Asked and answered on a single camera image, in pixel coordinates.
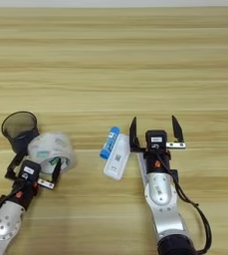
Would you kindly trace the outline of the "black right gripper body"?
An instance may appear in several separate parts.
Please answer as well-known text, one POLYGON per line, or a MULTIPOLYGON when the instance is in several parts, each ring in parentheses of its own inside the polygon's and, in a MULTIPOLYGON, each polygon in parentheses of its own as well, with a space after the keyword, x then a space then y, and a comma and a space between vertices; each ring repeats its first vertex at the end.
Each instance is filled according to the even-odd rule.
POLYGON ((171 155, 168 149, 149 150, 143 154, 146 173, 169 173, 171 155))

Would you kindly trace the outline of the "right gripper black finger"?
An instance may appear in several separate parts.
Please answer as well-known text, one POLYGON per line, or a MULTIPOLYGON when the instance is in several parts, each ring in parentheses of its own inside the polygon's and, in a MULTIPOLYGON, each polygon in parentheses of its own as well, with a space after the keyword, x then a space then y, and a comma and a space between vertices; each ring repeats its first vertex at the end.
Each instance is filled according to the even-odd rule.
POLYGON ((172 128, 173 128, 175 141, 168 142, 166 144, 166 147, 167 148, 186 148, 181 125, 179 124, 175 116, 172 116, 171 119, 172 119, 172 128))
POLYGON ((145 152, 145 148, 140 146, 136 135, 136 118, 133 118, 129 127, 129 147, 131 152, 145 152))

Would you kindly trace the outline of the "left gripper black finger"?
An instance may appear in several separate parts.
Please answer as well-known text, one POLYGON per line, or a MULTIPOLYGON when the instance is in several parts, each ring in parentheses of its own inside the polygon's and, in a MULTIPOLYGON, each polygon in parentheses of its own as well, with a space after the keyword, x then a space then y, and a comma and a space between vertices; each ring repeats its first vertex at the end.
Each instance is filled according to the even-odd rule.
POLYGON ((15 172, 15 168, 17 166, 19 166, 23 160, 23 158, 25 157, 26 152, 25 151, 20 151, 19 153, 17 153, 14 158, 12 159, 12 161, 10 162, 10 164, 7 167, 7 171, 5 174, 5 177, 11 180, 15 180, 16 179, 16 172, 15 172))
POLYGON ((42 178, 38 179, 38 184, 41 185, 42 187, 48 188, 53 190, 58 182, 59 176, 61 172, 61 160, 58 159, 57 164, 55 166, 55 169, 52 173, 52 180, 48 181, 42 178))

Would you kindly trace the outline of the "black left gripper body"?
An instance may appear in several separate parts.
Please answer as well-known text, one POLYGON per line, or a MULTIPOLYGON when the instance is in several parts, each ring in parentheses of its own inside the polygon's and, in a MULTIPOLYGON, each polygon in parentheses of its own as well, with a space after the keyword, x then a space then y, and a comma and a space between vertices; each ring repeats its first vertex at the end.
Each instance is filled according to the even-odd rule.
POLYGON ((10 200, 21 205, 25 210, 30 206, 33 198, 37 195, 39 185, 36 181, 17 179, 13 183, 13 189, 10 200))

